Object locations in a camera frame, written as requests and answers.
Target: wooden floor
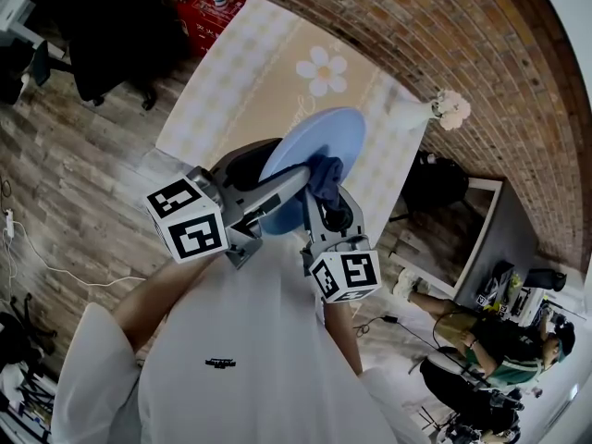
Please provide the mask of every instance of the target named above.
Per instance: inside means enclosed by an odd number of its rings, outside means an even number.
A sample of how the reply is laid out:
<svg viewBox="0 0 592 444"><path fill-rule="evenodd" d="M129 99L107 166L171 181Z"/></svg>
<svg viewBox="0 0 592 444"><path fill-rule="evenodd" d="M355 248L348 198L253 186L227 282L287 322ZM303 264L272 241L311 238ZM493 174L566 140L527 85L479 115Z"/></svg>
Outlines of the wooden floor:
<svg viewBox="0 0 592 444"><path fill-rule="evenodd" d="M158 80L150 112L119 86L99 107L83 103L70 74L32 83L13 107L0 105L0 174L12 185L4 207L15 211L47 263L89 283L144 277L167 258L142 207L142 195L177 172L155 142L198 60ZM87 302L110 308L137 281L87 287L47 270L17 226L12 253L18 275L12 294L33 296L35 321L57 333L48 366L57 372ZM8 299L8 262L0 255L0 297Z"/></svg>

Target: hand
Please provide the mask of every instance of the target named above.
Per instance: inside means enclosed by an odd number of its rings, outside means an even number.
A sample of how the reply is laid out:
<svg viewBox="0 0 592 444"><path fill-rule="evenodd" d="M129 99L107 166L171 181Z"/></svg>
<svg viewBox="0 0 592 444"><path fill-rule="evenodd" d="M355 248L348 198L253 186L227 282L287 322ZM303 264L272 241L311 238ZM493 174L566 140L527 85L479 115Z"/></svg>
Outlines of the hand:
<svg viewBox="0 0 592 444"><path fill-rule="evenodd" d="M464 332L461 333L461 342L464 345L466 345L467 347L471 348L471 346L475 343L475 341L476 341L476 337L468 330L465 330Z"/></svg>

